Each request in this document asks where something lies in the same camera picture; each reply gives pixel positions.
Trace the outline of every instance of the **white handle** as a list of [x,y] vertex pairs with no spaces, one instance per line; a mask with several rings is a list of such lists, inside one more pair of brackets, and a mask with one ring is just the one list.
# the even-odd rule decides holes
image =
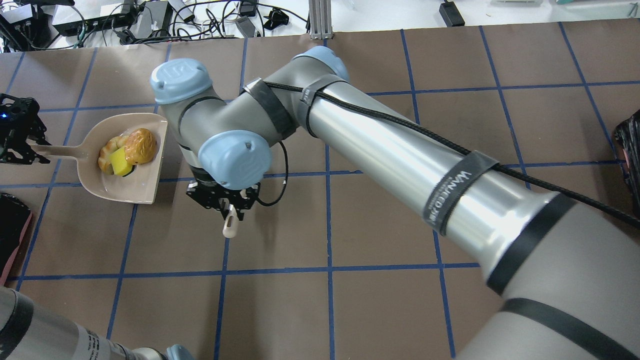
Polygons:
[[233,205],[229,205],[229,214],[225,219],[225,226],[222,228],[222,235],[226,238],[235,238],[238,234],[238,214],[236,208]]
[[55,146],[55,145],[31,145],[35,152],[44,152],[51,156],[59,156],[61,158],[85,159],[87,153],[80,149],[80,146]]

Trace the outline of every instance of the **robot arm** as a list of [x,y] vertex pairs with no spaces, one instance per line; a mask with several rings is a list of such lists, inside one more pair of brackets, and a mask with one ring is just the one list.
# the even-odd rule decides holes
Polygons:
[[506,303],[459,358],[638,359],[640,247],[587,206],[491,170],[483,154],[381,119],[403,117],[351,86],[330,49],[294,57],[229,104],[195,60],[162,64],[151,85],[204,193],[256,194],[269,148],[301,126],[476,258]]

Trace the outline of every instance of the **grid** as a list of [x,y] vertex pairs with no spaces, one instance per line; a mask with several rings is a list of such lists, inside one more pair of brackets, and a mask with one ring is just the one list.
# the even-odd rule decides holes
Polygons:
[[[399,35],[401,37],[404,57],[406,60],[406,70],[408,72],[409,82],[410,82],[410,90],[407,91],[391,91],[391,92],[369,92],[369,95],[374,96],[384,96],[384,95],[411,95],[412,103],[413,103],[413,111],[415,115],[415,120],[418,124],[420,124],[420,114],[419,114],[419,106],[417,95],[418,94],[429,94],[429,93],[447,93],[447,92],[481,92],[481,91],[497,91],[500,97],[500,102],[502,104],[502,109],[504,110],[507,126],[509,128],[509,132],[511,134],[511,138],[513,141],[513,146],[515,148],[515,152],[518,158],[518,163],[507,164],[506,166],[510,168],[518,168],[523,173],[527,173],[528,168],[537,168],[537,167],[570,167],[570,166],[581,166],[581,165],[617,165],[620,164],[621,161],[616,157],[616,152],[613,146],[613,141],[609,135],[605,122],[598,110],[598,106],[596,105],[596,101],[591,93],[591,89],[598,86],[611,86],[611,85],[638,85],[640,84],[640,80],[631,80],[631,81],[610,81],[610,82],[587,82],[582,69],[580,67],[578,58],[573,51],[572,44],[567,37],[564,25],[562,23],[558,23],[563,40],[566,42],[566,46],[571,54],[572,60],[575,64],[575,68],[580,76],[580,83],[565,83],[558,85],[523,85],[523,86],[502,86],[500,83],[500,79],[498,77],[498,72],[496,70],[496,66],[494,64],[492,58],[492,52],[487,42],[486,35],[484,32],[484,28],[479,26],[477,28],[478,32],[483,41],[483,46],[486,51],[486,56],[488,58],[491,71],[493,74],[493,78],[495,80],[495,86],[484,86],[484,87],[469,87],[469,88],[442,88],[442,89],[429,89],[429,90],[421,90],[415,88],[415,82],[413,78],[412,64],[410,58],[410,46],[407,44],[407,40],[405,37],[405,31],[401,30]],[[242,67],[240,73],[240,84],[244,83],[244,74],[245,74],[245,65],[246,65],[246,54],[247,54],[247,39],[244,40],[243,44],[243,57],[242,57]],[[332,41],[325,40],[324,45],[331,47]],[[172,45],[169,44],[166,48],[166,56],[164,58],[165,61],[168,61],[170,58],[172,50]],[[80,111],[87,110],[106,110],[106,109],[127,109],[127,108],[140,108],[140,107],[154,107],[154,112],[158,112],[158,105],[156,104],[133,104],[133,105],[116,105],[116,106],[93,106],[93,107],[81,107],[81,102],[83,99],[84,91],[87,87],[87,83],[90,78],[90,74],[92,73],[93,66],[96,60],[96,56],[98,53],[98,49],[93,50],[93,55],[88,67],[88,71],[84,77],[84,83],[82,85],[80,95],[77,99],[76,106],[74,108],[58,108],[58,109],[46,109],[42,110],[42,112],[58,112],[58,111],[72,111],[72,117],[70,124],[68,126],[65,140],[63,142],[66,145],[69,141],[74,122],[76,120],[77,114]],[[13,76],[7,86],[6,93],[11,92],[13,82],[18,74],[20,66],[22,65],[25,54],[21,54],[16,69],[13,73]],[[593,111],[595,113],[596,118],[598,119],[598,125],[602,128],[603,138],[602,140],[606,140],[609,146],[611,147],[611,159],[603,160],[603,161],[567,161],[567,162],[550,162],[550,163],[526,163],[523,160],[522,153],[520,151],[520,146],[518,144],[518,135],[514,129],[514,126],[511,121],[511,116],[509,114],[509,108],[507,102],[504,97],[503,90],[516,90],[516,89],[539,89],[539,88],[584,88],[587,92],[589,101],[593,107]],[[33,253],[33,249],[38,245],[38,232],[40,230],[40,226],[42,224],[42,220],[47,210],[47,204],[49,202],[49,197],[51,196],[51,191],[53,188],[59,187],[78,187],[81,186],[80,183],[61,183],[56,182],[56,177],[58,175],[58,170],[60,169],[61,160],[58,160],[56,164],[56,168],[51,177],[51,181],[49,183],[35,183],[35,184],[4,184],[0,185],[0,188],[4,190],[9,190],[12,188],[46,188],[47,194],[45,196],[44,202],[42,204],[42,210],[38,216],[38,219],[35,224],[35,229],[33,231],[33,236],[31,242],[29,244],[26,257],[24,260],[24,266],[22,267],[21,273],[17,277],[13,277],[10,280],[17,281],[16,289],[20,290],[22,284],[26,281],[43,281],[43,280],[58,280],[58,279],[117,279],[116,291],[113,298],[113,307],[111,309],[111,315],[109,318],[108,331],[106,336],[108,338],[111,337],[114,322],[116,319],[116,314],[118,311],[118,301],[120,300],[120,291],[122,289],[122,281],[123,279],[142,279],[142,278],[155,278],[155,277],[203,277],[203,276],[219,276],[220,277],[220,294],[218,301],[218,313],[217,313],[217,321],[216,321],[216,332],[214,339],[214,359],[217,360],[220,358],[220,347],[221,347],[221,333],[224,324],[223,312],[225,306],[225,288],[227,285],[227,277],[228,276],[237,276],[237,275],[256,275],[256,274],[291,274],[291,273],[326,273],[327,275],[327,291],[328,291],[328,329],[329,329],[329,354],[330,359],[334,360],[336,358],[335,355],[335,331],[334,331],[334,314],[333,314],[333,273],[334,272],[350,272],[350,271],[380,271],[380,270],[421,270],[421,269],[430,269],[430,270],[438,270],[439,271],[439,279],[440,279],[440,292],[442,295],[442,304],[446,325],[446,333],[449,342],[449,352],[451,357],[456,356],[456,342],[454,340],[454,333],[452,329],[451,322],[451,311],[449,308],[449,300],[447,296],[447,283],[445,280],[445,272],[444,270],[447,268],[477,268],[479,265],[477,263],[446,263],[442,260],[442,254],[440,252],[440,240],[438,234],[433,231],[433,246],[435,248],[435,254],[437,258],[436,263],[424,263],[424,264],[413,264],[413,265],[361,265],[361,266],[334,266],[333,265],[333,256],[332,256],[332,192],[331,192],[331,181],[333,176],[351,176],[353,174],[361,174],[362,172],[359,170],[351,171],[351,170],[331,170],[330,168],[330,152],[329,148],[325,145],[324,148],[325,155],[325,170],[324,172],[293,172],[289,174],[291,177],[324,177],[326,183],[326,249],[327,249],[327,262],[326,266],[320,267],[301,267],[301,268],[267,268],[267,269],[252,269],[252,270],[229,270],[227,268],[228,264],[228,255],[230,248],[230,241],[228,238],[225,239],[224,243],[224,253],[223,253],[223,261],[221,270],[212,270],[212,271],[196,271],[196,272],[158,272],[158,273],[127,273],[125,272],[125,266],[127,264],[127,257],[129,253],[129,247],[131,245],[132,233],[134,229],[134,224],[136,221],[136,214],[138,212],[138,205],[134,205],[131,210],[131,216],[128,226],[128,232],[126,237],[126,242],[124,246],[124,251],[122,254],[122,262],[120,265],[120,271],[118,273],[113,274],[69,274],[69,275],[26,275],[29,261],[31,259],[31,255]],[[272,177],[283,177],[284,174],[268,174],[266,178]],[[193,178],[190,177],[176,177],[176,178],[164,178],[161,179],[161,183],[174,183],[174,182],[184,182],[190,181]]]

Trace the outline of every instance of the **dustpan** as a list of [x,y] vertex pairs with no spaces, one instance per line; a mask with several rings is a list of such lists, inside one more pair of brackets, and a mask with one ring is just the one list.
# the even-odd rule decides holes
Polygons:
[[[154,159],[136,165],[133,172],[125,177],[103,173],[97,164],[100,149],[112,137],[128,135],[140,127],[151,131],[156,138],[157,153]],[[41,154],[75,159],[80,183],[95,196],[120,202],[153,204],[160,178],[166,129],[166,119],[158,114],[121,114],[99,122],[78,146],[31,145],[31,148]]]

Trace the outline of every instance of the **cable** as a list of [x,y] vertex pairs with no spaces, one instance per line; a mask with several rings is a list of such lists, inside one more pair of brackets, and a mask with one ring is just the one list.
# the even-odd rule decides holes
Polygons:
[[258,14],[258,19],[260,19],[260,25],[262,26],[262,34],[260,36],[265,37],[267,34],[264,32],[264,19],[262,18],[262,14],[260,13],[258,6],[255,7],[255,12]]
[[[216,27],[216,30],[218,31],[218,33],[220,34],[221,37],[225,37],[222,34],[222,31],[220,31],[220,23],[218,22],[218,20],[216,19],[216,16],[213,15],[213,13],[211,12],[211,10],[209,10],[209,8],[207,8],[205,10],[205,13],[207,14],[207,17],[209,18],[209,20],[212,22],[213,26]],[[213,32],[211,31],[211,27],[209,27],[209,31],[211,32],[211,36],[213,37]]]
[[[276,88],[276,89],[281,89],[281,90],[288,90],[288,91],[293,91],[293,92],[302,92],[302,88],[297,87],[297,86],[290,86],[290,85],[285,85],[285,84],[278,84],[278,83],[271,83],[271,82],[266,82],[266,84],[269,87],[272,88]],[[346,101],[340,100],[334,96],[331,96],[325,92],[318,92],[317,96],[325,99],[327,101],[330,101],[334,104],[336,104],[337,106],[340,106],[341,108],[345,108],[347,110],[351,110],[354,111],[356,113],[360,113],[362,115],[366,115],[368,117],[375,117],[377,119],[383,119],[383,120],[387,120],[389,122],[392,122],[394,124],[400,125],[400,126],[404,126],[407,127],[411,130],[414,130],[422,135],[425,135],[439,143],[441,143],[442,145],[462,154],[462,155],[467,155],[469,154],[471,151],[464,148],[463,146],[460,146],[422,126],[419,126],[417,124],[414,124],[413,122],[407,121],[405,119],[399,118],[399,117],[395,117],[393,115],[389,115],[387,113],[383,113],[380,111],[376,111],[376,110],[372,110],[372,109],[367,109],[367,108],[363,108],[361,106],[358,105],[354,105],[354,104],[350,104]],[[503,174],[509,175],[511,177],[514,177],[516,179],[522,180],[522,181],[526,181],[528,183],[531,183],[533,185],[539,186],[541,188],[553,191],[553,192],[559,192],[562,193],[574,200],[577,200],[579,202],[582,202],[584,204],[587,204],[593,208],[596,208],[604,213],[607,213],[609,215],[611,215],[614,218],[617,218],[618,220],[621,220],[623,222],[626,222],[629,225],[632,225],[638,229],[640,229],[640,220],[632,217],[631,215],[628,215],[612,206],[603,204],[597,200],[594,200],[590,197],[587,197],[583,194],[577,193],[577,192],[573,192],[571,190],[568,190],[566,188],[563,188],[561,186],[558,185],[554,185],[551,183],[548,183],[544,180],[540,180],[540,179],[536,179],[535,177],[529,176],[529,175],[525,175],[523,173],[517,172],[515,170],[511,170],[510,168],[505,167],[504,165],[501,164],[496,164],[492,167],[493,170],[496,170],[498,172],[502,172]]]
[[75,12],[78,13],[78,15],[80,15],[80,21],[82,21],[82,32],[78,36],[78,41],[73,46],[73,48],[75,49],[82,42],[82,39],[84,38],[84,35],[86,33],[87,25],[86,25],[86,20],[84,19],[84,16],[82,16],[82,13],[80,13],[80,10],[78,10],[75,6],[71,6],[71,9],[73,9]]
[[[227,6],[229,5],[229,3],[236,2],[236,1],[242,1],[242,0],[210,0],[210,1],[202,1],[201,3],[194,3],[194,4],[185,5],[182,8],[180,8],[178,11],[175,12],[175,15],[173,17],[173,21],[175,22],[177,17],[178,17],[178,14],[181,11],[183,11],[184,9],[186,9],[186,8],[190,8],[192,6],[197,6],[197,5],[216,4],[216,3],[226,3],[224,8],[222,9],[222,15],[223,15],[223,18],[225,18],[226,17],[225,12],[227,11]],[[291,10],[283,9],[283,8],[281,8],[279,6],[273,6],[273,5],[262,4],[262,3],[256,3],[256,5],[265,6],[265,7],[268,7],[268,8],[278,8],[278,9],[284,11],[284,12],[288,12],[291,15],[294,15],[295,17],[299,18],[300,20],[304,21],[305,24],[308,24],[307,19],[303,18],[302,16],[298,15],[297,13],[292,12]],[[225,32],[225,22],[224,21],[222,22],[222,32],[225,34],[225,36],[227,35],[226,32]]]
[[278,197],[272,201],[272,202],[264,202],[263,200],[260,200],[260,197],[257,198],[257,202],[258,204],[262,205],[262,206],[274,206],[275,204],[278,204],[278,202],[280,202],[280,200],[282,199],[282,196],[284,195],[284,191],[287,189],[287,183],[289,182],[289,156],[287,155],[287,148],[284,146],[283,142],[278,142],[280,144],[280,146],[282,147],[282,154],[284,154],[284,181],[282,182],[282,190],[280,190],[280,195],[278,195]]
[[151,37],[151,34],[153,34],[154,32],[154,13],[151,11],[151,9],[148,9],[146,4],[149,1],[145,1],[144,3],[140,4],[140,6],[138,7],[138,10],[140,10],[140,7],[142,7],[142,12],[145,12],[145,10],[149,11],[149,19],[151,20],[151,32],[149,33],[148,37]]
[[56,39],[58,37],[60,37],[60,34],[57,34],[56,37],[54,37],[48,44],[47,47],[37,47],[36,45],[33,44],[33,42],[31,41],[31,39],[29,39],[25,34],[23,34],[22,32],[20,32],[20,34],[22,36],[24,36],[24,38],[27,40],[27,43],[29,44],[29,46],[31,46],[33,49],[36,50],[63,50],[63,49],[71,49],[72,47],[75,49],[76,47],[83,47],[84,43],[87,41],[87,39],[89,39],[89,36],[91,34],[95,33],[95,29],[91,30],[89,32],[89,34],[87,34],[85,37],[83,37],[83,39],[79,42],[76,42],[75,44],[69,45],[69,46],[63,46],[63,47],[53,47],[50,48],[49,46],[51,46],[51,44],[53,44]]
[[[107,39],[104,37],[104,25],[109,22],[109,18],[113,16],[113,12],[116,11],[119,7],[126,5],[125,3],[122,3],[116,7],[114,7],[111,11],[111,13],[109,13],[109,15],[104,19],[104,22],[102,23],[102,26],[100,27],[100,31],[102,32],[102,40],[104,41],[104,46],[108,46],[107,45]],[[111,19],[111,30],[115,32],[115,30],[113,29],[113,22],[116,19]]]

